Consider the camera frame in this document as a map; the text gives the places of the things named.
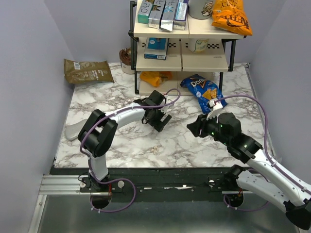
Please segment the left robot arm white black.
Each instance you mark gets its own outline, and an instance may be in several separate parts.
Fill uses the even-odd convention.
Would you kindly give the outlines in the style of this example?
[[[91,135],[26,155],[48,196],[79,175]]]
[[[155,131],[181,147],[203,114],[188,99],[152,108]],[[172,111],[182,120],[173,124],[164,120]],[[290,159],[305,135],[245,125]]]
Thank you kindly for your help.
[[[109,176],[106,165],[106,153],[114,140],[116,131],[128,124],[140,121],[161,132],[172,116],[167,110],[175,101],[153,91],[150,96],[134,100],[126,107],[111,113],[94,110],[78,134],[80,152],[87,156],[88,175],[91,186],[98,192],[107,188]]]

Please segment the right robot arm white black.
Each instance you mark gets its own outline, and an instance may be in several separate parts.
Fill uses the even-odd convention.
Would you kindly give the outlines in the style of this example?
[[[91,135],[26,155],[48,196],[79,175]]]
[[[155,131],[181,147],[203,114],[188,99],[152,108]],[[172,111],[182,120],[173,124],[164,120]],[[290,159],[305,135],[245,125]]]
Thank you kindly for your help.
[[[241,122],[233,113],[222,113],[213,118],[199,115],[187,128],[195,137],[213,137],[215,141],[226,146],[231,156],[265,177],[260,180],[244,168],[233,166],[223,179],[227,189],[235,190],[240,187],[251,191],[278,207],[295,226],[303,230],[310,229],[310,184],[266,155],[259,142],[242,133]]]

